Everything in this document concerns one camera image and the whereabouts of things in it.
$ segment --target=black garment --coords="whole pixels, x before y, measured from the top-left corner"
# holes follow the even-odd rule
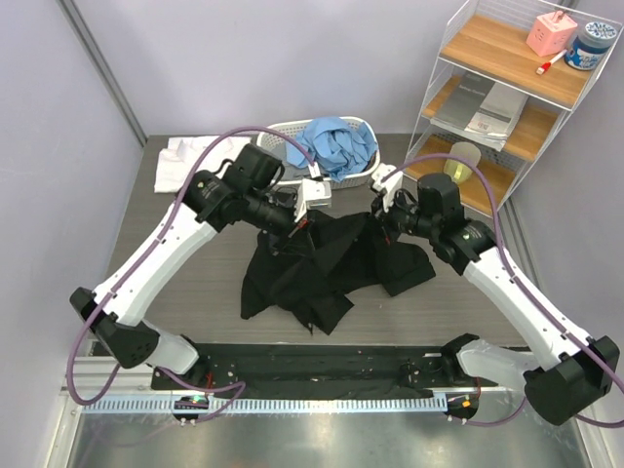
[[[436,276],[423,249],[389,242],[369,213],[334,219],[313,211],[308,218],[311,227],[278,254],[269,247],[269,235],[258,234],[243,281],[243,319],[277,304],[311,332],[314,325],[330,334],[353,307],[346,293],[381,284],[394,296]],[[302,256],[310,238],[315,249]]]

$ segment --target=blue towel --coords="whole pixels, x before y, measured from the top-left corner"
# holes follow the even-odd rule
[[[377,150],[368,125],[362,124],[356,131],[339,117],[315,119],[295,139],[319,163],[321,170],[337,182],[361,173]],[[308,165],[301,152],[289,143],[286,160],[300,169]]]

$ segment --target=white cloth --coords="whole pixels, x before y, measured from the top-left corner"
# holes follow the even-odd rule
[[[199,159],[202,151],[216,139],[216,136],[177,136],[169,138],[167,148],[158,154],[156,167],[155,193],[175,193],[182,187],[191,167]],[[234,161],[247,143],[248,136],[231,136],[218,144],[206,157],[198,171],[215,172],[224,159]]]

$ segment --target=white wall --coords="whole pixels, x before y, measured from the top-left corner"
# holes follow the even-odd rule
[[[584,0],[580,8],[624,20],[621,1]],[[594,337],[608,334],[624,351],[622,77],[624,43],[514,201],[546,292]],[[620,420],[624,396],[614,388],[597,408],[602,420]],[[604,433],[624,466],[624,430]]]
[[[140,149],[56,2],[0,2],[0,458],[41,466],[80,321]]]
[[[464,0],[77,0],[147,134],[356,115],[411,133]]]

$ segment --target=blue container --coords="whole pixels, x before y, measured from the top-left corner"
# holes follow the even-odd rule
[[[592,21],[578,32],[565,54],[565,63],[579,70],[593,70],[617,39],[617,29],[610,24]]]

